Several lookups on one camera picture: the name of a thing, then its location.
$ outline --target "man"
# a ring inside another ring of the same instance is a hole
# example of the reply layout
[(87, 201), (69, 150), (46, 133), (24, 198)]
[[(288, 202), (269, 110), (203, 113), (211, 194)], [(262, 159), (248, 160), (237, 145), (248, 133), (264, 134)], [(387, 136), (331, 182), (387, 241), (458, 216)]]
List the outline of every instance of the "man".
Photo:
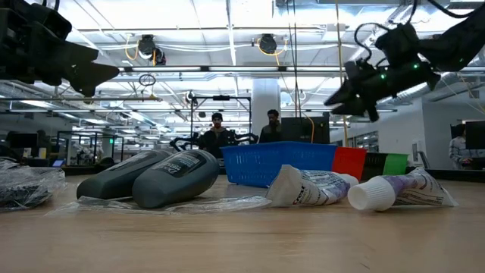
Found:
[(449, 157), (453, 161), (453, 168), (455, 170), (462, 170), (463, 165), (470, 164), (472, 158), (480, 157), (478, 150), (466, 149), (466, 130), (464, 124), (459, 124), (456, 127), (456, 132), (459, 136), (449, 142)]
[(202, 136), (199, 149), (210, 152), (215, 158), (223, 158), (221, 147), (228, 145), (232, 134), (222, 127), (221, 113), (212, 115), (212, 124), (212, 128)]
[(261, 130), (261, 136), (259, 137), (260, 143), (271, 143), (281, 141), (281, 124), (278, 119), (280, 113), (278, 111), (271, 109), (268, 111), (269, 125), (266, 125)]

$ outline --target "bottle label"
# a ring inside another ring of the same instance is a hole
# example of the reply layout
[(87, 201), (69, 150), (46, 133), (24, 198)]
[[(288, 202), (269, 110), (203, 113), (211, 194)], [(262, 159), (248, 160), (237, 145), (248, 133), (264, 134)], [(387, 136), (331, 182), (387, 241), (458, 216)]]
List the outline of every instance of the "bottle label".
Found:
[(197, 151), (180, 152), (168, 160), (164, 160), (152, 167), (153, 170), (163, 171), (173, 177), (182, 177), (205, 164), (207, 160)]
[(121, 163), (118, 163), (111, 168), (106, 169), (106, 171), (114, 171), (114, 170), (121, 171), (125, 168), (128, 168), (128, 167), (134, 165), (134, 164), (137, 164), (138, 162), (140, 162), (142, 160), (151, 159), (151, 158), (154, 158), (155, 156), (157, 156), (157, 155), (153, 152), (141, 152), (138, 155), (132, 156), (129, 159), (127, 159), (127, 160), (125, 160)]

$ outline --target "wooden table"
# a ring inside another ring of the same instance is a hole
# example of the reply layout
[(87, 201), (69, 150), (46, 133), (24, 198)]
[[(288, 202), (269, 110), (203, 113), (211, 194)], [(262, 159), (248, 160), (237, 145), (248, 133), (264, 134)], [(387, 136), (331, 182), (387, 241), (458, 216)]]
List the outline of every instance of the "wooden table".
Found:
[[(327, 207), (209, 215), (0, 214), (0, 272), (485, 272), (485, 184), (443, 182), (458, 208)], [(206, 196), (262, 194), (222, 177)]]

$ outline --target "ceiling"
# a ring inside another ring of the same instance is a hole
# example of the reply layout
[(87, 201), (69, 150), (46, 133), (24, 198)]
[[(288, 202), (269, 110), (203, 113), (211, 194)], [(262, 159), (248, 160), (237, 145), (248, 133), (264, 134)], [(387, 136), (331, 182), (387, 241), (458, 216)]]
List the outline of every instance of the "ceiling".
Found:
[[(280, 65), (291, 67), (294, 65), (292, 52), (296, 52), (298, 66), (329, 67), (328, 72), (300, 73), (298, 76), (298, 85), (303, 91), (302, 107), (315, 110), (310, 115), (321, 115), (325, 110), (323, 101), (340, 87), (339, 59), (345, 62), (367, 54), (355, 44), (355, 29), (368, 22), (393, 27), (392, 22), (406, 21), (411, 6), (400, 5), (401, 2), (339, 0), (338, 24), (334, 1), (325, 0), (295, 0), (295, 14), (293, 3), (290, 2), (288, 12), (283, 0), (61, 0), (59, 12), (74, 28), (67, 38), (68, 41), (98, 49), (100, 53), (97, 62), (118, 67), (151, 65), (140, 57), (130, 59), (135, 55), (136, 41), (142, 34), (155, 35), (157, 46), (166, 55), (167, 66), (171, 67), (276, 67), (277, 61)], [(471, 8), (466, 3), (459, 5), (453, 1), (440, 2), (452, 5), (452, 11), (456, 13), (465, 13)], [(53, 6), (54, 1), (50, 1), (49, 5)], [(447, 17), (430, 5), (422, 5), (412, 22), (418, 35), (427, 37), (442, 33), (459, 20)], [(292, 26), (291, 40), (289, 24)], [(277, 58), (266, 56), (258, 49), (257, 41), (264, 33), (273, 34), (277, 41), (278, 50), (282, 51)], [(382, 34), (381, 30), (364, 27), (357, 37), (372, 48), (372, 42)], [(373, 50), (371, 62), (376, 63), (381, 58), (383, 54)], [(295, 95), (293, 90), (296, 79), (293, 73), (161, 71), (151, 73), (156, 83), (149, 87), (139, 84), (139, 77), (143, 74), (146, 73), (121, 73), (113, 80), (103, 83), (96, 90), (95, 97), (104, 101), (94, 104), (79, 101), (82, 96), (69, 88), (69, 83), (64, 83), (58, 89), (43, 83), (36, 83), (35, 86), (9, 83), (0, 89), (0, 93), (4, 97), (64, 98), (62, 102), (49, 102), (49, 106), (41, 105), (45, 107), (16, 102), (16, 108), (100, 110), (95, 113), (69, 112), (68, 115), (62, 115), (75, 124), (79, 124), (78, 118), (81, 118), (81, 127), (145, 126), (146, 129), (137, 128), (136, 134), (165, 133), (167, 137), (187, 135), (189, 132), (187, 126), (190, 113), (187, 112), (185, 100), (188, 92), (197, 96), (250, 96), (253, 78), (273, 77), (278, 79), (282, 93), (288, 93), (292, 97)], [(473, 78), (478, 74), (481, 72), (475, 71), (474, 74), (464, 77)], [(15, 88), (24, 89), (26, 92), (13, 95)], [(78, 98), (78, 101), (66, 98)], [(196, 130), (204, 130), (203, 126), (209, 126), (211, 109), (230, 109), (231, 112), (225, 113), (228, 117), (225, 121), (233, 122), (230, 126), (239, 132), (247, 132), (249, 114), (244, 104), (233, 100), (208, 100), (199, 110), (204, 109), (208, 113), (206, 118), (194, 117), (194, 121), (201, 126)], [(294, 115), (291, 112), (294, 109), (291, 101), (282, 109), (283, 116)], [(120, 113), (122, 110), (140, 112), (134, 117), (130, 113)], [(95, 124), (86, 119), (100, 122)], [(168, 127), (170, 133), (161, 132), (162, 127)]]

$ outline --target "black monitor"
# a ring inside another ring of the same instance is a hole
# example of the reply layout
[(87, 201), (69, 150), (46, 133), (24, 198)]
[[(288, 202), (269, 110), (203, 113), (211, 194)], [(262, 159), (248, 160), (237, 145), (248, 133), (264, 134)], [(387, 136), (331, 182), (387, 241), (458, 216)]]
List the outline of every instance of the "black monitor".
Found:
[(485, 121), (468, 121), (465, 129), (467, 149), (485, 149)]
[[(314, 123), (313, 143), (329, 144), (328, 117), (310, 117)], [(311, 142), (312, 125), (308, 118), (282, 118), (281, 138), (284, 141)]]
[(35, 148), (37, 147), (36, 133), (14, 133), (10, 139), (10, 148)]

